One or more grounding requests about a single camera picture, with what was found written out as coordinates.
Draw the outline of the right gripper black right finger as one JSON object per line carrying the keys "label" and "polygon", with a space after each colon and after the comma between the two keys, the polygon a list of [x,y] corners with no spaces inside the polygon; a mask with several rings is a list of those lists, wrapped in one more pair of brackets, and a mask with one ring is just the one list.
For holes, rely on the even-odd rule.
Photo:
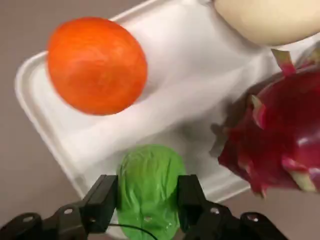
{"label": "right gripper black right finger", "polygon": [[287,240],[263,214],[245,212],[239,218],[228,207],[206,199],[196,175],[177,182],[180,228],[185,240]]}

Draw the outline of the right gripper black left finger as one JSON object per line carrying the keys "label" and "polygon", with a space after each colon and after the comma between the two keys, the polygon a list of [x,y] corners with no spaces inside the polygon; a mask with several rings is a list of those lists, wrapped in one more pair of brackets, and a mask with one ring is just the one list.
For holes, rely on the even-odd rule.
{"label": "right gripper black left finger", "polygon": [[2,240],[86,240],[109,227],[118,197],[118,176],[101,175],[84,198],[43,219],[22,213],[0,228]]}

